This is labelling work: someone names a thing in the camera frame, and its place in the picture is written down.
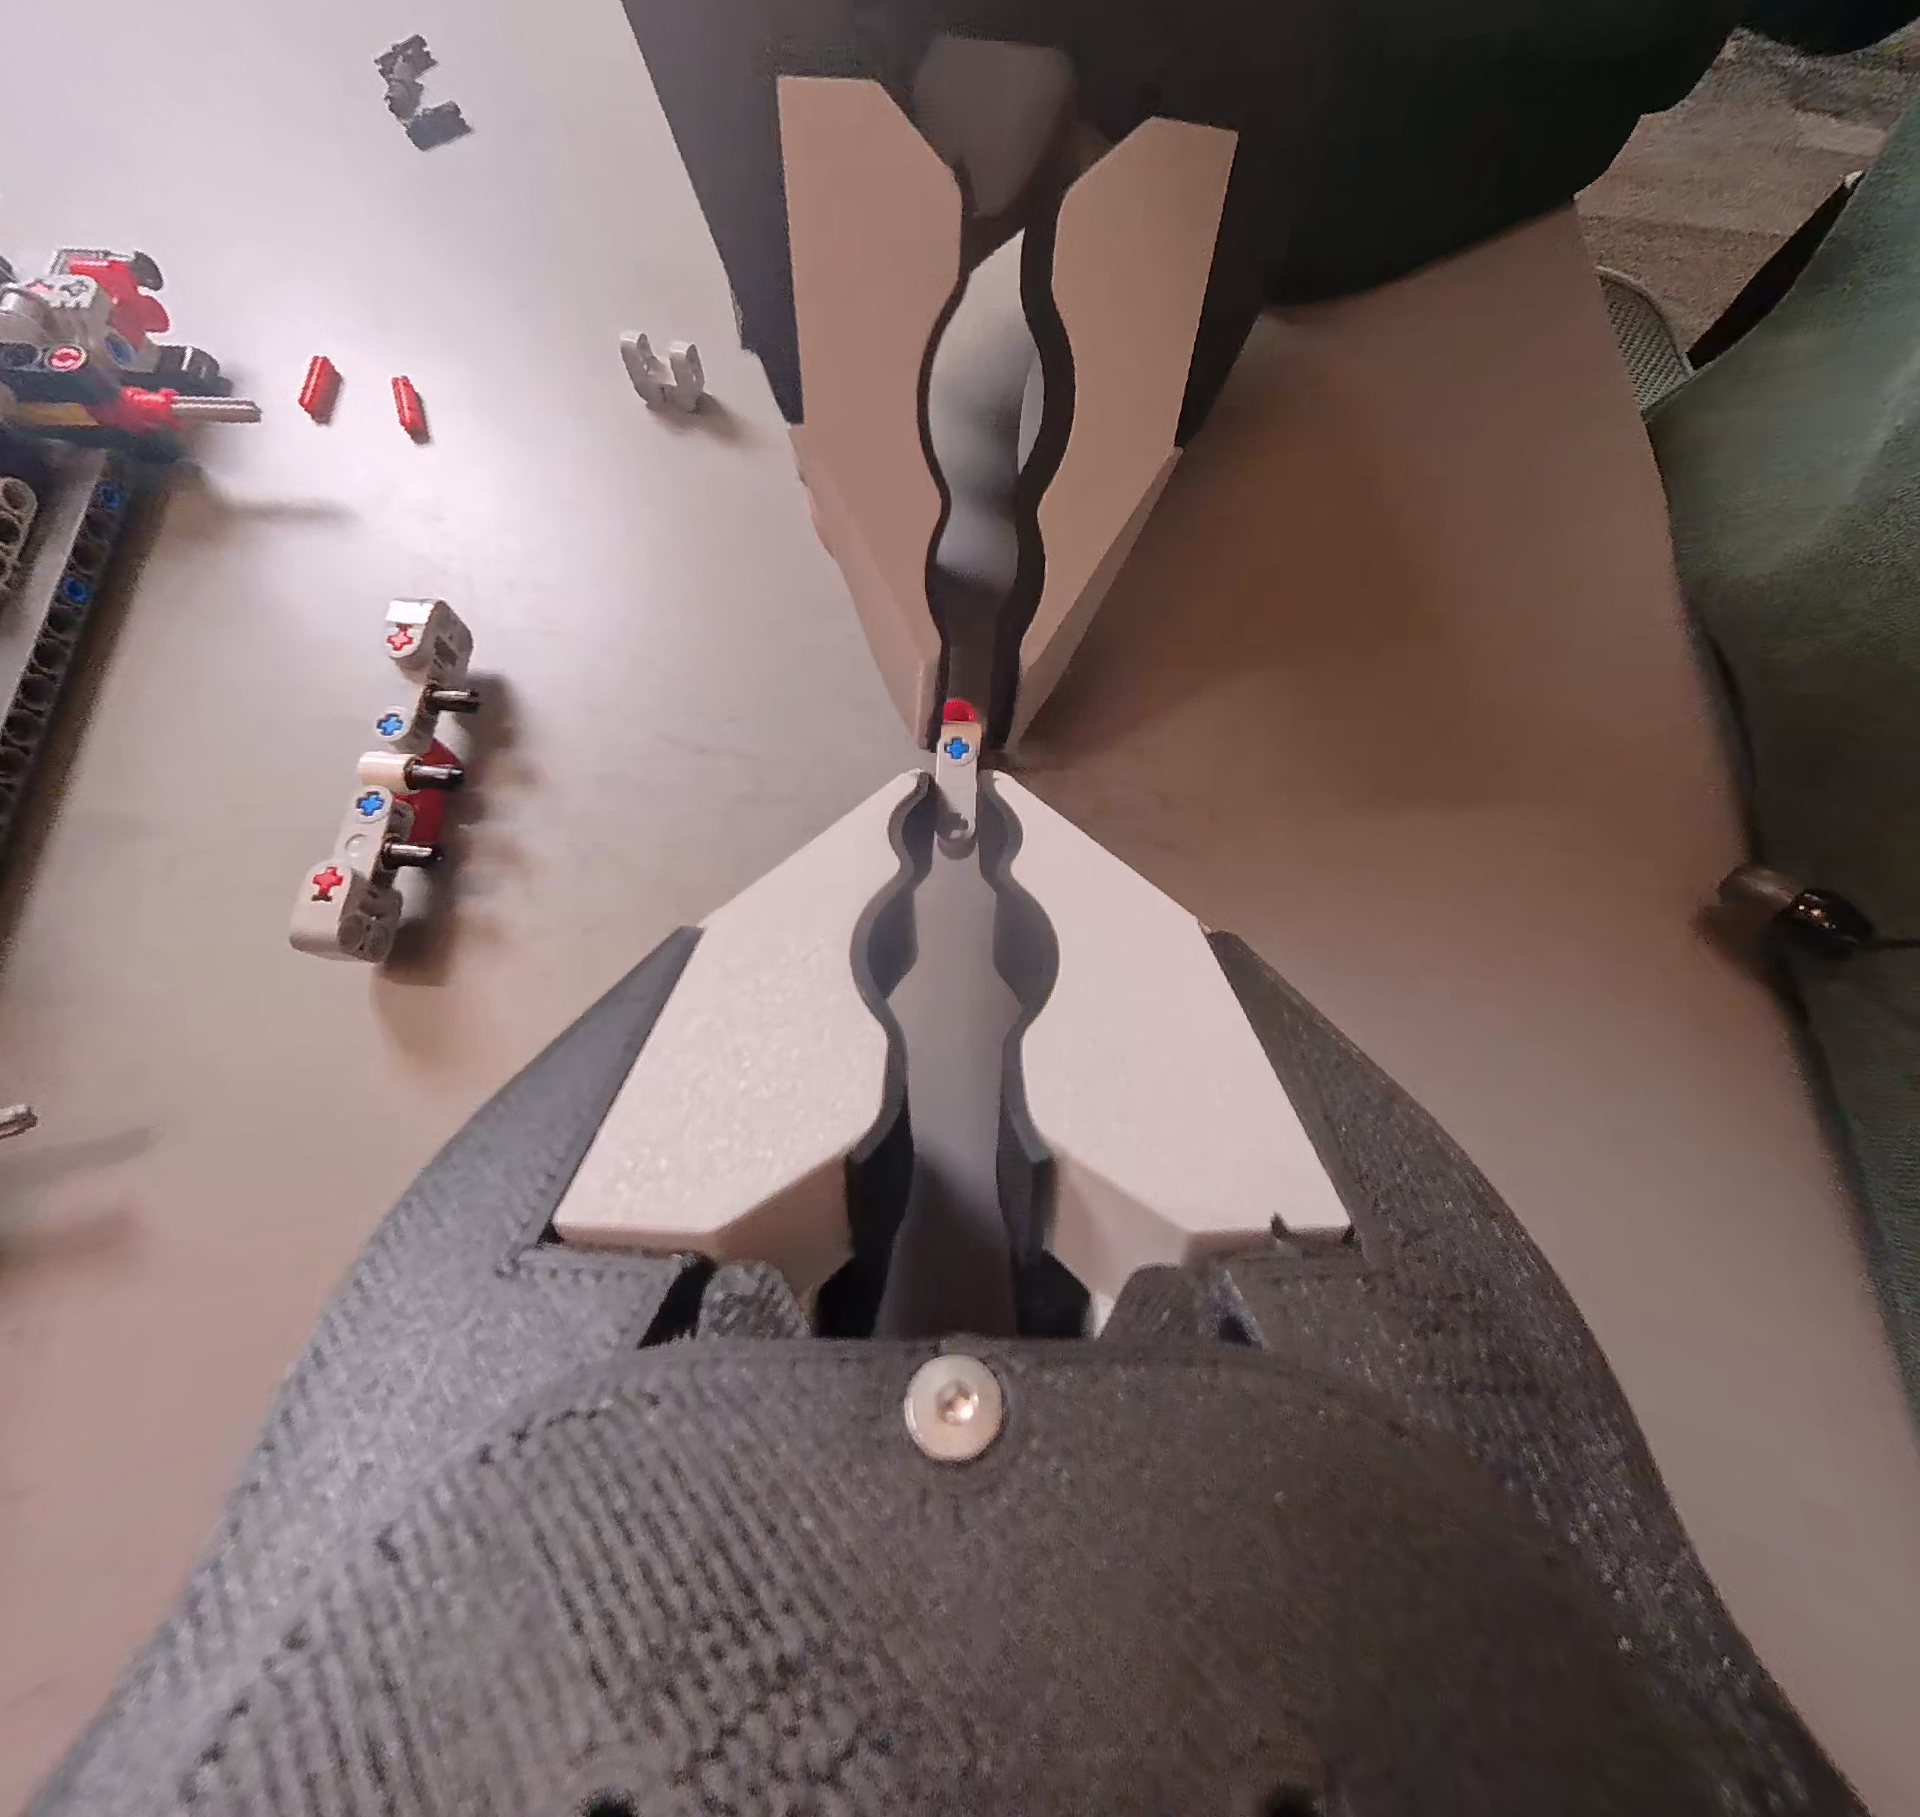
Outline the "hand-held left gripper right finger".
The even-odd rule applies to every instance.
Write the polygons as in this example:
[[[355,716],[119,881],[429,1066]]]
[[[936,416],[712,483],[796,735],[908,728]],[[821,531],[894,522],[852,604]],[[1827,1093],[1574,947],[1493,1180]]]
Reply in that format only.
[[[1352,1212],[1210,932],[1008,772],[990,775],[996,1181],[1018,1321],[1078,1335],[1140,1271],[1341,1248]]]

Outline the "partly built lego car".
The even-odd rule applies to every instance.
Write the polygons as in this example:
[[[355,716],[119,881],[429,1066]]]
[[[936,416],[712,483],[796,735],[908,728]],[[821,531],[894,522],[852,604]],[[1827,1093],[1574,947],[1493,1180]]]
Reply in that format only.
[[[144,252],[4,264],[4,963],[180,478],[262,407],[177,338]]]

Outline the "grey lego connector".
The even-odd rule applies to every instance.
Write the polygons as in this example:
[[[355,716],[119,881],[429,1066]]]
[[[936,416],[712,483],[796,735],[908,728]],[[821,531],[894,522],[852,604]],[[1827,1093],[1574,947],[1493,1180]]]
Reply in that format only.
[[[696,416],[708,399],[697,344],[669,340],[662,350],[641,332],[617,340],[620,364],[641,402],[654,413]]]

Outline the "grey lego assembly with pins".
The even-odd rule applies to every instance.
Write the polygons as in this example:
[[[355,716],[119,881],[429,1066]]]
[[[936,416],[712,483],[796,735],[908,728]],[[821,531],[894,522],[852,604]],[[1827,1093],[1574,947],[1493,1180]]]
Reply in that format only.
[[[471,629],[446,601],[390,604],[380,646],[401,689],[374,716],[338,832],[302,874],[290,923],[295,953],[350,963],[389,960],[407,917],[402,871],[443,860],[447,804],[468,778],[443,725],[480,708]]]

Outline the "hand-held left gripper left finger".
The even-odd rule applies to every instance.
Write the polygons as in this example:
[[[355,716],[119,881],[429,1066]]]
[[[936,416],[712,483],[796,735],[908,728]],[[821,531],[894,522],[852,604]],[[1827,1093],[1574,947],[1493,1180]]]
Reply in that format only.
[[[760,1263],[827,1335],[878,1329],[915,1150],[894,990],[918,960],[921,772],[709,913],[551,1230]]]

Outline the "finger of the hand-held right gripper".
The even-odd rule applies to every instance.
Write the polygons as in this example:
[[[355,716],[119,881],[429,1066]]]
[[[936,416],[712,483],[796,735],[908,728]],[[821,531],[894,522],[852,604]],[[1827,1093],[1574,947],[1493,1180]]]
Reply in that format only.
[[[1192,350],[1237,134],[1146,120],[1033,235],[1039,431],[1021,467],[1021,629],[1002,747],[1039,723],[1185,455]]]
[[[867,79],[778,79],[802,420],[790,431],[835,561],[912,744],[942,720],[927,571],[948,501],[931,361],[964,288],[964,192]]]

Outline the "green hoodie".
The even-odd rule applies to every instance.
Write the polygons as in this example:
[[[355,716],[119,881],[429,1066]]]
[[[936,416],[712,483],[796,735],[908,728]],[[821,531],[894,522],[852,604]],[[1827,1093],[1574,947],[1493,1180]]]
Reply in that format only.
[[[1918,101],[1683,350],[1599,271],[1735,759],[1745,862],[1918,938]],[[1783,1001],[1918,1408],[1918,953],[1809,957],[1717,904]]]

